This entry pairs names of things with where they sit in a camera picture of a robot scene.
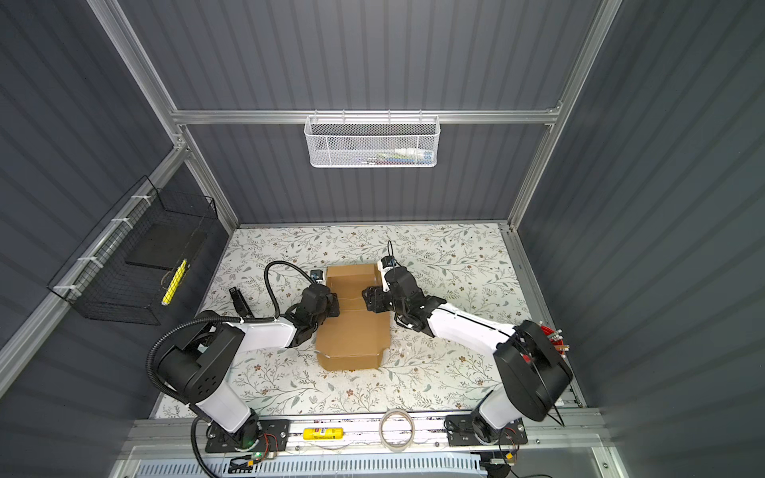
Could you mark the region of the brown cardboard paper box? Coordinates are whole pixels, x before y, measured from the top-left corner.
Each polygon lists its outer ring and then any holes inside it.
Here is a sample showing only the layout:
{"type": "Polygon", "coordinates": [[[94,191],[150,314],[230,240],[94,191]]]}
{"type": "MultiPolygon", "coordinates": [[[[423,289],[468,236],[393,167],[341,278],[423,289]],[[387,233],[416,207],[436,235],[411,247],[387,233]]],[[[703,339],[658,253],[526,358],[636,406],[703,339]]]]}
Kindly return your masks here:
{"type": "Polygon", "coordinates": [[[390,313],[367,310],[363,291],[380,286],[382,279],[374,264],[333,266],[326,285],[338,296],[340,315],[328,318],[316,334],[319,365],[329,372],[373,370],[390,348],[390,313]]]}

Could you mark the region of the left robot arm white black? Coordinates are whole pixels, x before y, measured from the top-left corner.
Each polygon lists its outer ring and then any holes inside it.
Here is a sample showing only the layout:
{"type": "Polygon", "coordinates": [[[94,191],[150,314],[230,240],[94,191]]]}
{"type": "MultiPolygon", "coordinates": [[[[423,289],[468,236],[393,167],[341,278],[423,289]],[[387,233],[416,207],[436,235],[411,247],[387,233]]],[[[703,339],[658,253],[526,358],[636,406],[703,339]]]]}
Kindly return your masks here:
{"type": "Polygon", "coordinates": [[[337,295],[323,284],[309,285],[298,304],[274,318],[233,318],[204,311],[151,347],[147,375],[163,394],[235,434],[257,422],[255,412],[227,384],[236,356],[297,348],[328,318],[339,315],[337,295]]]}

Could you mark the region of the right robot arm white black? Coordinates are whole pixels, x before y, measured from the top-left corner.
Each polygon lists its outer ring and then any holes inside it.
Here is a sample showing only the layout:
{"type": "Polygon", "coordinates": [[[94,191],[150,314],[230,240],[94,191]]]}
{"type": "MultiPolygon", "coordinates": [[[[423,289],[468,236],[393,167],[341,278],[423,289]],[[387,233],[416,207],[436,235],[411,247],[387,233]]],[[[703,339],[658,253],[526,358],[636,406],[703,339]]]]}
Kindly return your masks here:
{"type": "Polygon", "coordinates": [[[414,275],[390,256],[378,263],[382,284],[362,292],[367,309],[391,312],[396,324],[452,341],[493,358],[500,385],[471,413],[474,433],[485,442],[508,424],[543,421],[573,380],[573,372],[543,328],[531,321],[496,323],[424,293],[414,275]]]}

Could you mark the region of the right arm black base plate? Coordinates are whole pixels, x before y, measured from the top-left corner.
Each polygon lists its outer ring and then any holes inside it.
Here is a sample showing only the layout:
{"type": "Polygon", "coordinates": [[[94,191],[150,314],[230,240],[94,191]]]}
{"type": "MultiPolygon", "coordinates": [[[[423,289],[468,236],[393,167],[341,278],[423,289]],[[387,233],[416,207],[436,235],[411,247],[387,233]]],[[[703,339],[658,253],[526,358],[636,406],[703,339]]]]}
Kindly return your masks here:
{"type": "Polygon", "coordinates": [[[453,447],[509,444],[525,445],[528,437],[521,418],[504,426],[492,425],[478,414],[450,414],[444,418],[448,444],[453,447]]]}

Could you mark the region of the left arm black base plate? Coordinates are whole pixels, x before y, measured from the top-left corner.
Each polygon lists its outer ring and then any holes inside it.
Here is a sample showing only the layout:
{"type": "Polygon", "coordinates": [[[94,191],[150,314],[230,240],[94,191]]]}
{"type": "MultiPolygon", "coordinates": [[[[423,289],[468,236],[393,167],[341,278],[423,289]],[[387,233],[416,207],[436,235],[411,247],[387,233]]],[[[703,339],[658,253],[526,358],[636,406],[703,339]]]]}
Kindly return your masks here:
{"type": "Polygon", "coordinates": [[[291,422],[286,419],[249,419],[237,432],[228,432],[213,422],[206,431],[206,453],[284,451],[291,422]]]}

